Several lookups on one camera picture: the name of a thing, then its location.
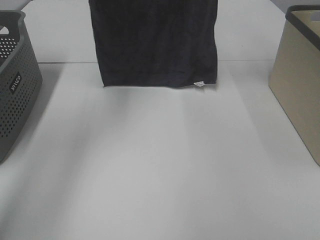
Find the beige storage bin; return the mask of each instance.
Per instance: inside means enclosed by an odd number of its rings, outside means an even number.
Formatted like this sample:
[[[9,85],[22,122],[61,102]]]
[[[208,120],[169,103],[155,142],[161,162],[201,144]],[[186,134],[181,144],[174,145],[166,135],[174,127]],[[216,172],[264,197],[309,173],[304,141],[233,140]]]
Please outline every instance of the beige storage bin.
[[[319,13],[320,5],[288,9],[269,86],[320,165]]]

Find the basket handle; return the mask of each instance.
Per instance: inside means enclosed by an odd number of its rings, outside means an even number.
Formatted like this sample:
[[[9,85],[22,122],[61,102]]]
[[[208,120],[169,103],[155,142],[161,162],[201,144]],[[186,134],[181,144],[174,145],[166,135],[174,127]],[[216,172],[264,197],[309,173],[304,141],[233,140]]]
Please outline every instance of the basket handle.
[[[9,30],[5,26],[0,26],[0,36],[7,36],[9,35]]]
[[[6,27],[9,31],[9,34],[5,36],[10,36],[19,41],[20,32],[18,22],[21,17],[22,15],[16,11],[0,11],[0,26]]]

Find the dark storage bin rim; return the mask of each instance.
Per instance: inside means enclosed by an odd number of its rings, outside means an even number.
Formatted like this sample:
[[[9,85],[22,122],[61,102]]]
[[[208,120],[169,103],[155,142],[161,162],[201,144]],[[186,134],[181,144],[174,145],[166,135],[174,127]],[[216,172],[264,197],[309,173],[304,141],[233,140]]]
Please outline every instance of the dark storage bin rim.
[[[19,17],[19,19],[17,20],[17,23],[16,23],[20,39],[19,39],[18,45],[14,48],[14,50],[8,56],[8,58],[5,60],[5,62],[0,66],[0,74],[5,70],[5,68],[8,66],[10,61],[16,57],[16,55],[19,53],[19,50],[20,50],[21,46],[23,45],[23,43],[25,41],[24,19],[25,19],[25,16],[26,16],[26,14],[23,11],[17,11],[17,10],[0,10],[0,15],[2,13],[12,13],[12,14],[20,15],[20,17]]]
[[[320,5],[293,5],[285,15],[285,18],[320,51],[320,36],[293,14],[297,11],[320,11]]]

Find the white label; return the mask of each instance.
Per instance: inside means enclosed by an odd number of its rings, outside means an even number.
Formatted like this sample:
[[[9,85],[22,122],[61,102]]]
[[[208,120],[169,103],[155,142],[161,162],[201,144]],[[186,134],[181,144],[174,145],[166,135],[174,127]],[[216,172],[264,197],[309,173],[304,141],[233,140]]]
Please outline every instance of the white label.
[[[205,84],[204,81],[197,81],[197,82],[194,83],[194,85],[196,85],[196,86],[198,86],[198,87],[203,87],[203,86],[206,85],[206,84]]]

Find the storage bin rim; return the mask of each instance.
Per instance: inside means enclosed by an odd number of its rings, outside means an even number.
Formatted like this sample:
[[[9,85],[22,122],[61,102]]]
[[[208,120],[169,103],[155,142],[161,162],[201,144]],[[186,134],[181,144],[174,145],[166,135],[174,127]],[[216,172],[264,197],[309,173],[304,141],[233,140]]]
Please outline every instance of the storage bin rim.
[[[297,11],[320,11],[320,5],[293,5],[285,15],[285,18],[320,51],[320,36],[293,13]]]

